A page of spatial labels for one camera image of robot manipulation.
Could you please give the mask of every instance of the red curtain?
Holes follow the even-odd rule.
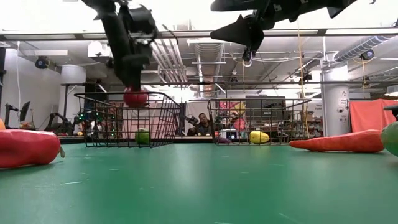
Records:
[[[383,107],[398,104],[394,100],[350,101],[349,111],[353,132],[369,129],[382,130],[396,121],[391,111]]]

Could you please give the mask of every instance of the man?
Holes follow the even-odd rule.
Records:
[[[204,113],[199,114],[199,124],[197,126],[197,134],[201,136],[205,136],[206,134],[210,134],[210,125],[207,117]]]

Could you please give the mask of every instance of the green ball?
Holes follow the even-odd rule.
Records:
[[[394,122],[381,131],[381,142],[391,154],[398,156],[398,122]]]
[[[138,144],[149,144],[150,143],[150,133],[146,128],[140,128],[136,131],[136,143]]]

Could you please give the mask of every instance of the wire basket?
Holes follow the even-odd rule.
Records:
[[[309,99],[213,99],[208,102],[213,142],[235,145],[286,145],[308,139]]]
[[[124,94],[146,95],[147,103],[128,107]],[[157,147],[174,141],[180,105],[164,93],[77,93],[81,131],[87,147]]]

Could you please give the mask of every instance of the green table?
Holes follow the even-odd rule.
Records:
[[[398,157],[288,146],[64,146],[0,171],[1,223],[397,223]]]

